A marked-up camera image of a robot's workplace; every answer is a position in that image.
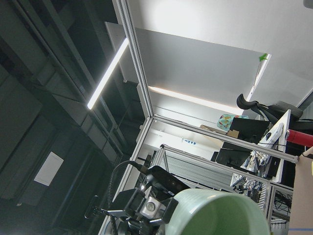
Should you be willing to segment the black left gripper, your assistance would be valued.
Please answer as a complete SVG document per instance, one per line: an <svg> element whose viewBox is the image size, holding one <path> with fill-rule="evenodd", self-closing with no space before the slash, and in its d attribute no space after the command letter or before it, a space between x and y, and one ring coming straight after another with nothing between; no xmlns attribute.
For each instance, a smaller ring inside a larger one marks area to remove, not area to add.
<svg viewBox="0 0 313 235"><path fill-rule="evenodd" d="M163 201L145 197L139 188L120 192L108 209L98 207L97 201L98 196L93 196L85 218L112 216L113 224L105 232L106 235L164 235L178 205L173 197Z"/></svg>

